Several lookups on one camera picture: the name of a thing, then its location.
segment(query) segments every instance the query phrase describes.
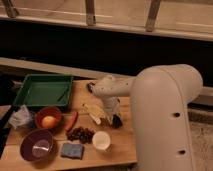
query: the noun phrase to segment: white cup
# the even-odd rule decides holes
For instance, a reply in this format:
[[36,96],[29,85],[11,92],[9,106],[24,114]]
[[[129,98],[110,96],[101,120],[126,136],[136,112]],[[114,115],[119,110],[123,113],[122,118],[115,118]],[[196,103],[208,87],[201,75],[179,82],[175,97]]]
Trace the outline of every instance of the white cup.
[[106,151],[111,143],[110,136],[105,131],[97,131],[92,138],[93,146],[99,151]]

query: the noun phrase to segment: orange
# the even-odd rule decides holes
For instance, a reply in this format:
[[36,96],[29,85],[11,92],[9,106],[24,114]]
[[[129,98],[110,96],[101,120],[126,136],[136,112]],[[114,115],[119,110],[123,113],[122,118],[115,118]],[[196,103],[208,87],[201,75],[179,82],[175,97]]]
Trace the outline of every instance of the orange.
[[41,121],[41,125],[46,129],[53,128],[56,125],[56,118],[53,116],[45,116]]

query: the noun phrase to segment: blue sponge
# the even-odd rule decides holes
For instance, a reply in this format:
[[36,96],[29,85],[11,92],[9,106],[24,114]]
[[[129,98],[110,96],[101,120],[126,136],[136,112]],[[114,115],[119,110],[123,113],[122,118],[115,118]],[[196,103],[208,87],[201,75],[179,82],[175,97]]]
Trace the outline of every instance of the blue sponge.
[[84,146],[82,144],[64,143],[61,149],[61,157],[82,159]]

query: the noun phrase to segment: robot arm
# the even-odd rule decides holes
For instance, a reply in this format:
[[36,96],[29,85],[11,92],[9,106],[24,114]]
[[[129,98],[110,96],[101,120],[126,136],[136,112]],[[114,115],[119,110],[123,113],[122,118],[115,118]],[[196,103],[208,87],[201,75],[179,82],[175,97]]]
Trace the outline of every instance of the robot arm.
[[199,95],[202,85],[193,67],[171,65],[147,68],[119,83],[107,76],[90,88],[103,102],[130,95],[136,170],[195,171],[187,104]]

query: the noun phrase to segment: sausage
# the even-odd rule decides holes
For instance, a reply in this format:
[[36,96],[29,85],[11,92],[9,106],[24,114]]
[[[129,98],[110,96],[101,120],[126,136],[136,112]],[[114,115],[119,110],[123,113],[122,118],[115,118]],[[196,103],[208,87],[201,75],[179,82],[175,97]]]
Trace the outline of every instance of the sausage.
[[78,118],[78,112],[77,111],[73,111],[71,116],[70,116],[70,118],[69,118],[69,120],[65,124],[64,130],[69,132],[73,128],[77,118]]

